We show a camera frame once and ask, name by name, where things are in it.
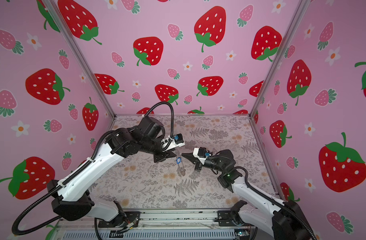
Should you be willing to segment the right aluminium corner post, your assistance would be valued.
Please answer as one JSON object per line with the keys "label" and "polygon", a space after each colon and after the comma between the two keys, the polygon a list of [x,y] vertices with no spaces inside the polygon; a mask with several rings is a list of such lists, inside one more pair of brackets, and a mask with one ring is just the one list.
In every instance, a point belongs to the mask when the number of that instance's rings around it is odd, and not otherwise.
{"label": "right aluminium corner post", "polygon": [[263,97],[266,94],[266,91],[268,89],[268,87],[271,84],[271,81],[273,80],[275,73],[278,70],[279,64],[281,63],[283,57],[284,57],[284,52],[286,50],[286,48],[289,46],[294,34],[296,33],[309,5],[310,5],[310,0],[302,0],[299,1],[296,11],[294,12],[294,15],[291,19],[291,21],[289,22],[288,28],[283,36],[281,45],[277,51],[277,53],[275,54],[275,58],[273,60],[273,63],[271,64],[269,71],[266,75],[266,78],[263,82],[263,85],[261,87],[261,90],[258,94],[257,100],[252,108],[252,111],[250,113],[250,119],[252,120],[256,114],[256,112],[258,111],[258,108],[262,102]]}

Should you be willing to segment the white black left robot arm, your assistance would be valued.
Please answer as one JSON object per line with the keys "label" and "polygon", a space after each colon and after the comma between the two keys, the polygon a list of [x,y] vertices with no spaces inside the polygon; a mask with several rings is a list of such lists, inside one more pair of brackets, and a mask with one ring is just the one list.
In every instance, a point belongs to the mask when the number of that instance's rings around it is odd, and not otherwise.
{"label": "white black left robot arm", "polygon": [[[67,177],[59,181],[52,180],[47,186],[48,193],[18,216],[13,223],[12,233],[18,236],[26,235],[60,218],[76,221],[85,216],[104,221],[110,227],[126,224],[128,218],[119,202],[94,200],[89,191],[90,186],[128,156],[138,152],[148,153],[154,156],[155,163],[159,163],[167,158],[174,158],[175,148],[184,144],[182,134],[171,133],[166,136],[163,124],[148,113],[143,115],[137,126],[104,133],[91,157]],[[31,229],[20,230],[19,224],[23,218],[49,197],[54,198],[52,209],[57,216]]]}

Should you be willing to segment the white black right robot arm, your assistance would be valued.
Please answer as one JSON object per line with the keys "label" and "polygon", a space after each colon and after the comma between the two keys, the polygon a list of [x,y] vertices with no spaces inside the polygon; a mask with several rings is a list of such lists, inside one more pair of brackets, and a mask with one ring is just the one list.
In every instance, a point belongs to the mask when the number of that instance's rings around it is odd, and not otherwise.
{"label": "white black right robot arm", "polygon": [[230,150],[216,154],[205,148],[195,148],[182,157],[195,165],[196,171],[208,168],[218,173],[218,182],[225,189],[247,200],[253,207],[244,209],[238,204],[236,224],[251,224],[276,240],[314,240],[316,238],[300,206],[294,201],[278,199],[249,182],[246,168],[236,165]]}

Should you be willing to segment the aluminium corner post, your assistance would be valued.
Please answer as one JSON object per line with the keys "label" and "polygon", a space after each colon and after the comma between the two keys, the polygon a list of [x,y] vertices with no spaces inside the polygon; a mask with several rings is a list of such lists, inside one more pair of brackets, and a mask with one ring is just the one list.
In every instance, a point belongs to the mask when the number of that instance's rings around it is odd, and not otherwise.
{"label": "aluminium corner post", "polygon": [[111,107],[111,105],[109,104],[107,98],[105,97],[105,94],[104,94],[103,90],[101,89],[101,87],[98,83],[98,80],[96,79],[93,71],[91,70],[86,58],[84,57],[83,52],[81,51],[81,49],[79,48],[77,42],[75,41],[75,37],[70,32],[70,30],[67,27],[66,22],[64,21],[63,17],[61,16],[61,13],[60,13],[60,11],[58,9],[58,6],[57,6],[57,1],[44,0],[43,2],[45,4],[45,6],[48,8],[49,14],[53,18],[55,24],[58,26],[58,28],[59,28],[61,34],[63,35],[66,43],[70,47],[70,49],[71,49],[74,57],[76,58],[79,66],[83,70],[83,73],[88,78],[88,80],[90,82],[90,85],[94,89],[94,91],[95,91],[96,95],[98,96],[100,102],[105,107],[105,109],[106,109],[108,115],[110,116],[110,118],[114,120],[115,117],[116,117],[116,114],[115,114],[113,108]]}
{"label": "aluminium corner post", "polygon": [[266,75],[266,78],[263,82],[263,85],[261,87],[261,90],[258,94],[257,100],[252,108],[252,111],[250,113],[250,119],[252,120],[256,114],[256,112],[258,111],[258,108],[262,102],[263,97],[266,94],[266,91],[268,89],[268,87],[271,84],[271,81],[273,80],[275,73],[278,70],[279,64],[281,63],[283,57],[284,57],[284,52],[286,50],[286,48],[289,46],[294,34],[296,33],[309,5],[310,5],[310,0],[302,0],[299,1],[296,11],[294,12],[294,15],[291,19],[291,21],[289,22],[288,28],[283,36],[281,45],[277,51],[277,53],[275,54],[275,58],[273,60],[273,63],[271,64],[269,71]]}

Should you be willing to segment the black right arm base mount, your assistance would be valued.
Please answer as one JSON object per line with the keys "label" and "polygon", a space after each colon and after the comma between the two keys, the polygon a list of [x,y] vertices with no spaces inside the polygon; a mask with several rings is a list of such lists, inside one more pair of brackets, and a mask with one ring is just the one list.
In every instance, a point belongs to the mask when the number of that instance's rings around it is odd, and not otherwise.
{"label": "black right arm base mount", "polygon": [[217,211],[214,222],[219,223],[221,227],[251,227],[252,225],[245,223],[239,215],[240,209],[247,204],[246,201],[240,200],[229,210]]}

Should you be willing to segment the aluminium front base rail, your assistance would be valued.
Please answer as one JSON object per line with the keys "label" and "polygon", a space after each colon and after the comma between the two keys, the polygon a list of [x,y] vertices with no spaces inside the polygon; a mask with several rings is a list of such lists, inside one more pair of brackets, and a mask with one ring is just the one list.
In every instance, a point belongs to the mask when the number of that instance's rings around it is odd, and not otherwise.
{"label": "aluminium front base rail", "polygon": [[[125,212],[141,212],[139,224],[136,230],[140,229],[184,229],[184,228],[202,228],[218,229],[226,228],[219,226],[214,222],[217,218],[217,211],[229,209],[129,209]],[[266,215],[259,209],[247,204],[243,206],[239,215],[245,223],[257,227],[259,230],[272,233],[274,214]],[[99,228],[102,230],[120,230],[122,228]]]}

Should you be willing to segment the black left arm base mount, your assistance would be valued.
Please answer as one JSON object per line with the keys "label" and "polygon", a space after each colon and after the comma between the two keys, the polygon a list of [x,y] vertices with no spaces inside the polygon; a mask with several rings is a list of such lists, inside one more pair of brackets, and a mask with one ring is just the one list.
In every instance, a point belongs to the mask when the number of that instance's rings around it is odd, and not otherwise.
{"label": "black left arm base mount", "polygon": [[129,231],[132,228],[136,228],[139,224],[141,212],[125,212],[119,202],[113,201],[118,209],[118,215],[111,221],[107,222],[95,218],[94,228],[97,232],[99,228],[122,228],[117,231],[117,234],[122,234]]}

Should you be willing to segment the left aluminium corner post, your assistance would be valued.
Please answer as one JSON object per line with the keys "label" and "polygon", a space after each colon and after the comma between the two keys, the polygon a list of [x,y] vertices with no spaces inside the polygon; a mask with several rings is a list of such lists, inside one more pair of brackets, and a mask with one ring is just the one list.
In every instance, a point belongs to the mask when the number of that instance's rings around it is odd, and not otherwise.
{"label": "left aluminium corner post", "polygon": [[71,49],[74,57],[76,58],[79,66],[83,70],[83,73],[88,78],[88,80],[90,82],[90,85],[94,89],[94,91],[95,91],[96,95],[98,96],[100,102],[105,107],[105,109],[106,109],[108,115],[110,116],[110,118],[114,120],[115,117],[116,117],[116,114],[115,114],[113,108],[111,107],[111,105],[109,104],[107,98],[105,97],[105,94],[104,94],[103,90],[101,89],[101,87],[98,83],[98,80],[96,79],[93,71],[91,70],[86,58],[84,57],[83,52],[81,51],[81,49],[79,48],[77,42],[75,41],[75,37],[70,32],[70,30],[67,27],[66,22],[64,21],[63,17],[61,16],[61,13],[60,13],[60,11],[58,9],[58,6],[57,6],[57,1],[44,0],[43,2],[45,4],[45,6],[48,8],[49,14],[53,18],[55,24],[58,26],[58,28],[59,28],[61,34],[63,35],[66,43],[70,47],[70,49]]}

